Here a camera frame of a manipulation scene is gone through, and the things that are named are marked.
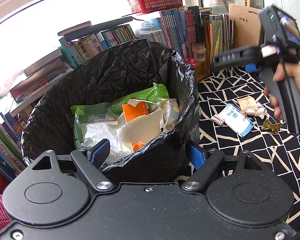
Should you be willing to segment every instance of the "device screen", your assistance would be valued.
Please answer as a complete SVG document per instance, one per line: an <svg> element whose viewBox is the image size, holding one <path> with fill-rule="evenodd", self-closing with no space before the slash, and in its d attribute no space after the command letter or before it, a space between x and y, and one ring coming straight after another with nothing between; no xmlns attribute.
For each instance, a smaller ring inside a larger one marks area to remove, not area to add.
<svg viewBox="0 0 300 240"><path fill-rule="evenodd" d="M300 32L294 19L282 11L278 10L277 13L280 18L280 23L287 34L288 40L300 45Z"/></svg>

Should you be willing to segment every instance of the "black patterned tablecloth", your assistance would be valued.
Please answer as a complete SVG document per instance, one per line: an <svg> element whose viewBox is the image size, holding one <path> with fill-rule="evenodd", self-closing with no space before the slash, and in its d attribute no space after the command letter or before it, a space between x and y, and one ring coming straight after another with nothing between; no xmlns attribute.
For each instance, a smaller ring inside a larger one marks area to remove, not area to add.
<svg viewBox="0 0 300 240"><path fill-rule="evenodd" d="M300 141L289 134L287 124L276 134L261 131L263 120L253 117L253 128L244 138L238 136L228 126L219 127L209 119L218 114L228 103L237 106L238 98L252 96L263 104L272 123L274 110L269 99L263 94L264 84L253 73L243 68L222 70L198 83L201 107L200 146L219 148L227 155L237 155L241 150L253 152L292 189L295 203L287 222L296 230L300 229Z"/></svg>

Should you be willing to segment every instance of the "human hand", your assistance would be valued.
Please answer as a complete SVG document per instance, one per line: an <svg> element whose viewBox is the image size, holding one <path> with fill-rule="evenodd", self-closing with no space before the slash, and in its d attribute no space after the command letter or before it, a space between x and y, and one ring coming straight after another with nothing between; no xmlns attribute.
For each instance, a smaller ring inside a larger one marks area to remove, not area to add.
<svg viewBox="0 0 300 240"><path fill-rule="evenodd" d="M287 75L289 77L294 78L294 80L296 81L297 87L300 90L300 64L285 63L285 69L286 69ZM284 79L284 71L283 71L282 64L279 63L277 66L277 70L273 76L273 81L279 82L279 81L282 81L283 79ZM267 87L265 87L264 94L267 96L270 94L270 90ZM271 102L271 104L274 107L274 117L281 120L282 114L281 114L280 108L278 107L278 100L275 97L270 96L269 101Z"/></svg>

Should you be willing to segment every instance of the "trash bag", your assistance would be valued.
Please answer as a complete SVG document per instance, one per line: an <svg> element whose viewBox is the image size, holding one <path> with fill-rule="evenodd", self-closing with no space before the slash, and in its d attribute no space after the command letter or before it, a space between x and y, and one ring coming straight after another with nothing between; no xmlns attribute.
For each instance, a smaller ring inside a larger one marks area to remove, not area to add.
<svg viewBox="0 0 300 240"><path fill-rule="evenodd" d="M75 149L70 106L112 102L164 84L180 113L175 128L141 149L100 170L113 183L170 182L189 167L184 144L200 141L200 106L195 70L172 49L146 39L110 47L56 83L32 112L22 134L23 159L29 165L47 149L67 155Z"/></svg>

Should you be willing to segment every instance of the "green book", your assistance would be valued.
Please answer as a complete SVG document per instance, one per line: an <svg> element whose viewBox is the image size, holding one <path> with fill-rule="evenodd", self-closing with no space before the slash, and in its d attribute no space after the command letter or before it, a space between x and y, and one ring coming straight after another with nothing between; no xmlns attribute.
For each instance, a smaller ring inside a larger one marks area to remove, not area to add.
<svg viewBox="0 0 300 240"><path fill-rule="evenodd" d="M21 149L19 149L17 144L12 139L10 141L1 130L0 130L0 139L4 142L4 144L11 150L11 152L16 157L18 157L20 160L22 160Z"/></svg>

